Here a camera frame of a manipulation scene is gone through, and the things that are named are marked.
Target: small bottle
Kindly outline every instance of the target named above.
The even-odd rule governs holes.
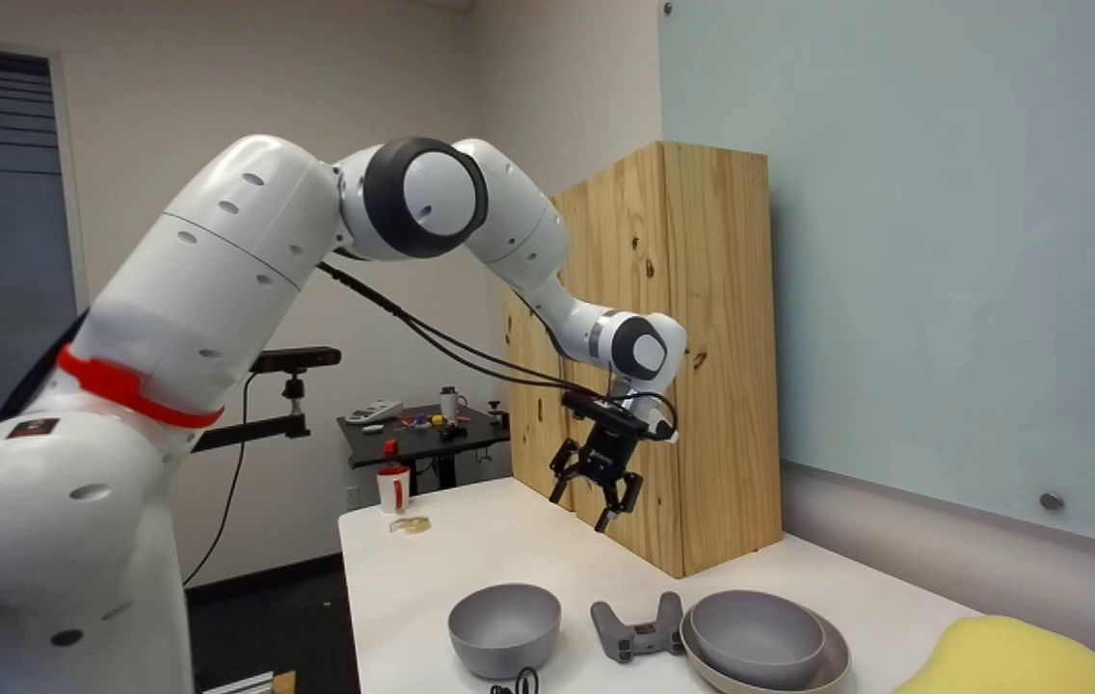
[[[376,466],[376,492],[384,513],[403,513],[407,504],[407,466],[398,457],[398,441],[384,441]]]
[[[460,391],[453,384],[439,391],[439,418],[444,418],[444,427],[460,424]]]

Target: table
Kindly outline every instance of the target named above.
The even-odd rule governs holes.
[[[439,490],[452,490],[460,482],[460,466],[453,456],[464,452],[478,452],[478,447],[492,447],[501,441],[509,441],[509,424],[496,427],[489,418],[460,405],[460,424],[452,437],[424,427],[415,419],[426,419],[435,414],[435,405],[415,405],[415,409],[401,409],[398,419],[390,419],[380,433],[363,433],[363,424],[347,424],[341,441],[349,447],[349,466],[376,466],[384,463],[384,441],[398,441],[398,457],[407,463],[415,472],[415,463],[431,463],[439,475]]]
[[[431,518],[431,528],[390,532],[393,518],[380,508],[339,518],[358,677],[374,694],[483,694],[485,686],[452,652],[446,613],[492,583],[537,583],[563,603],[563,634],[539,675],[543,694],[706,690],[680,655],[608,662],[588,628],[588,603],[608,603],[626,622],[651,622],[664,589],[687,604],[735,585],[784,595],[844,634],[852,648],[844,694],[889,694],[928,659],[939,628],[970,613],[799,536],[665,577],[511,478],[424,492],[411,513]]]

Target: gray pan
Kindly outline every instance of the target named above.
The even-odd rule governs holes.
[[[826,617],[753,589],[699,603],[680,639],[699,677],[719,694],[835,694],[852,659]]]

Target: gray bowl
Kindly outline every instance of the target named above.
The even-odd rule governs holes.
[[[523,583],[485,585],[446,613],[446,635],[483,682],[511,682],[523,666],[539,671],[551,659],[554,634],[554,595]]]
[[[826,628],[826,655],[820,655],[820,666],[814,671],[814,677],[799,682],[799,686],[760,686],[760,682],[748,682],[748,677],[719,671],[718,662],[709,662],[699,652],[699,644],[690,639],[687,628],[680,634],[680,644],[687,648],[692,675],[719,694],[841,694],[844,677],[849,677],[852,652],[849,652],[849,639],[835,626],[830,626],[826,617],[817,617],[817,622]]]
[[[709,666],[780,690],[808,682],[826,655],[826,628],[808,608],[757,589],[700,599],[682,635]]]

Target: red ring on robot arm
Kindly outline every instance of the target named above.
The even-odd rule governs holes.
[[[223,418],[216,414],[182,414],[151,401],[142,392],[142,373],[105,362],[105,357],[75,357],[69,346],[59,352],[59,367],[79,383],[83,392],[97,392],[105,401],[114,401],[147,419],[171,424],[171,427],[209,427]]]

